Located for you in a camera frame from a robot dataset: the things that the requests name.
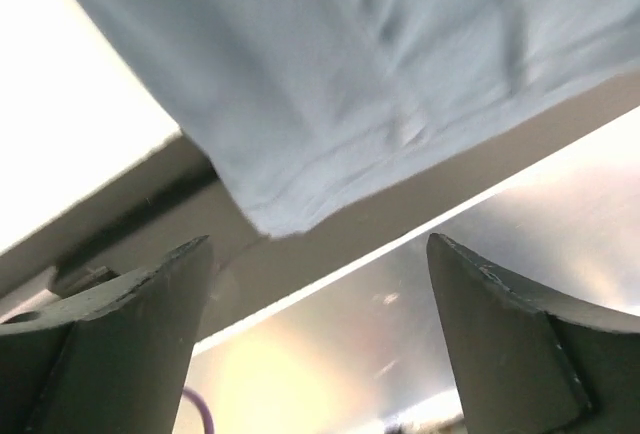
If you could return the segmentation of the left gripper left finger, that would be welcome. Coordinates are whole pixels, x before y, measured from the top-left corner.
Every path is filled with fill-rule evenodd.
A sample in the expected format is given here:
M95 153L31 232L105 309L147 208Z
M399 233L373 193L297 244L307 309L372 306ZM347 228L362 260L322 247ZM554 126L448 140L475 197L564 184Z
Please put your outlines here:
M1 326L4 433L169 433L213 283L195 238Z

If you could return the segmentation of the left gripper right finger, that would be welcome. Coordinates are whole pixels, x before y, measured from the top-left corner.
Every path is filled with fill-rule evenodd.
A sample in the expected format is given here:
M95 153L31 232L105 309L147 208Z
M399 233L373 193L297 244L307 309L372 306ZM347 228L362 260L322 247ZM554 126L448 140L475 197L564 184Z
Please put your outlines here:
M470 433L636 433L639 319L442 235L429 275Z

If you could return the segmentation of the grey blue polo shirt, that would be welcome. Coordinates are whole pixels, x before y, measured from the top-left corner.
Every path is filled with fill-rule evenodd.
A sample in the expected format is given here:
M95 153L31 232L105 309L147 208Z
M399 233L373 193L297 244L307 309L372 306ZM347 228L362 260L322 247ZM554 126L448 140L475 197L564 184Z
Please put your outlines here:
M272 237L639 66L639 0L77 0Z

